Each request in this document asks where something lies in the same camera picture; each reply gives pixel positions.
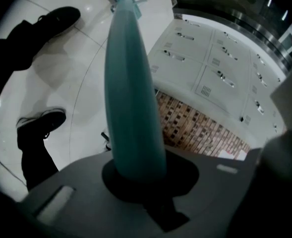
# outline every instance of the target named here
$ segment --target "locker vent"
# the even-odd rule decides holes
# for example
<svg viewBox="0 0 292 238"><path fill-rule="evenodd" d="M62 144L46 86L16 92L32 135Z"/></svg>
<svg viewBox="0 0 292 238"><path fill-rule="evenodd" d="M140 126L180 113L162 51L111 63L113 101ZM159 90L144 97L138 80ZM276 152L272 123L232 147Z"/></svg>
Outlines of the locker vent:
<svg viewBox="0 0 292 238"><path fill-rule="evenodd" d="M216 65L216 66L220 66L220 60L216 59L216 58L213 58L212 60L212 64Z"/></svg>
<svg viewBox="0 0 292 238"><path fill-rule="evenodd" d="M151 71L152 73L156 73L158 69L159 69L158 66L153 65L153 66L151 66L150 71Z"/></svg>
<svg viewBox="0 0 292 238"><path fill-rule="evenodd" d="M165 44L165 48L171 48L171 46L172 46L172 43L171 43L171 42L167 42L167 43Z"/></svg>
<svg viewBox="0 0 292 238"><path fill-rule="evenodd" d="M251 118L249 116L246 116L245 124L249 125Z"/></svg>
<svg viewBox="0 0 292 238"><path fill-rule="evenodd" d="M257 87L253 85L253 88L251 89L254 94L257 94Z"/></svg>
<svg viewBox="0 0 292 238"><path fill-rule="evenodd" d="M206 97L210 96L210 92L211 92L211 88L207 87L207 86L203 86L202 90L201 90L201 94L203 94Z"/></svg>

